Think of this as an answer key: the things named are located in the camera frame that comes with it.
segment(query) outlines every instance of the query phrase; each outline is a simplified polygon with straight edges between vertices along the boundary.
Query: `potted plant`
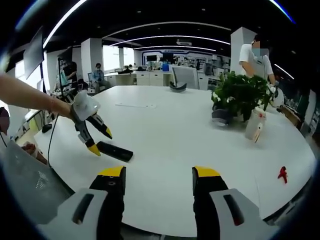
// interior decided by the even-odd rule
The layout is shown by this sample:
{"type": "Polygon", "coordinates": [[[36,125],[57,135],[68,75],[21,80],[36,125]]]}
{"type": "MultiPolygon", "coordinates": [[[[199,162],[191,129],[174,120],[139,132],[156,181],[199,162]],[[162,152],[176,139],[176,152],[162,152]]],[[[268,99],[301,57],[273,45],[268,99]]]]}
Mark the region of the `potted plant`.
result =
{"type": "Polygon", "coordinates": [[[243,121],[250,118],[251,111],[262,103],[266,110],[273,93],[269,90],[267,80],[254,75],[236,75],[234,71],[220,76],[221,84],[212,92],[212,118],[226,119],[242,115],[243,121]]]}

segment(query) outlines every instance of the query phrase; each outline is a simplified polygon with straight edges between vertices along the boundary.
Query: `white shirt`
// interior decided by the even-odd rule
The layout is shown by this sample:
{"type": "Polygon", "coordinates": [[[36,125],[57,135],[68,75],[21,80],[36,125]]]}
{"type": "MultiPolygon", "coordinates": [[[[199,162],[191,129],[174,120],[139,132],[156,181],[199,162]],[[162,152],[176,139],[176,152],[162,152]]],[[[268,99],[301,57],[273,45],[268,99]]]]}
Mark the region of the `white shirt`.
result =
{"type": "MultiPolygon", "coordinates": [[[[268,75],[273,74],[271,63],[269,57],[267,55],[255,56],[252,52],[252,45],[251,44],[243,44],[240,50],[240,62],[247,62],[249,63],[253,70],[254,74],[258,75],[264,79],[268,79],[268,75]]],[[[245,69],[242,67],[241,73],[242,75],[247,75],[245,69]]]]}

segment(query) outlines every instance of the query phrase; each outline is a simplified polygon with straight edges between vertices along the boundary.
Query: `computer monitor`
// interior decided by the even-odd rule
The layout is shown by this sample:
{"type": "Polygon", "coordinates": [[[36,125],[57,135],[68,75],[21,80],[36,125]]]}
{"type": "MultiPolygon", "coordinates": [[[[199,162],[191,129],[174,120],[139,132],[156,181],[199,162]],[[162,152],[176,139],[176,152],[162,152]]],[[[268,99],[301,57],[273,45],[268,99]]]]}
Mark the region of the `computer monitor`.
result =
{"type": "Polygon", "coordinates": [[[26,79],[29,78],[44,59],[43,29],[41,27],[23,53],[24,76],[26,79]]]}
{"type": "Polygon", "coordinates": [[[157,61],[157,55],[146,56],[146,61],[147,62],[156,62],[157,61]]]}

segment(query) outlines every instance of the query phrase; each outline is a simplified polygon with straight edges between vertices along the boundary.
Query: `window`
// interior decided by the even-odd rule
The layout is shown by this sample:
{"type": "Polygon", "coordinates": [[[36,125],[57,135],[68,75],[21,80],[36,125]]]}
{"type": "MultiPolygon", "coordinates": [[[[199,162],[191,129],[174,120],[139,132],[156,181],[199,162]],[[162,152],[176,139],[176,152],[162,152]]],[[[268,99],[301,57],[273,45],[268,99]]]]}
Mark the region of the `window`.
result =
{"type": "Polygon", "coordinates": [[[103,69],[105,71],[120,68],[119,48],[117,46],[103,46],[103,69]]]}
{"type": "Polygon", "coordinates": [[[26,82],[25,78],[25,63],[24,61],[19,61],[15,64],[14,75],[17,79],[26,82]]]}
{"type": "Polygon", "coordinates": [[[125,66],[134,65],[135,63],[135,54],[132,48],[124,47],[123,48],[123,64],[125,66]]]}
{"type": "Polygon", "coordinates": [[[15,77],[17,79],[20,79],[24,83],[28,84],[29,86],[33,88],[37,88],[38,82],[41,80],[41,71],[40,71],[40,66],[38,66],[33,73],[26,79],[25,77],[25,64],[24,61],[20,61],[15,65],[14,69],[15,77]]]}

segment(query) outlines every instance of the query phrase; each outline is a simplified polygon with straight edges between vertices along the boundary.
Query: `hand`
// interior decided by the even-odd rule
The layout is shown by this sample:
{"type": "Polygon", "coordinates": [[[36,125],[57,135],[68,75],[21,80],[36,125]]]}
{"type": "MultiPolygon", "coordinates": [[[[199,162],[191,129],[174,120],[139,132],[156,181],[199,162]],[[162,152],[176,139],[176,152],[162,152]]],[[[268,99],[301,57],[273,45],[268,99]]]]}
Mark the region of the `hand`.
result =
{"type": "Polygon", "coordinates": [[[73,120],[71,115],[71,105],[57,98],[52,99],[52,111],[73,120]]]}
{"type": "Polygon", "coordinates": [[[27,143],[22,147],[22,149],[25,150],[29,155],[32,155],[36,150],[36,146],[32,143],[27,143]]]}

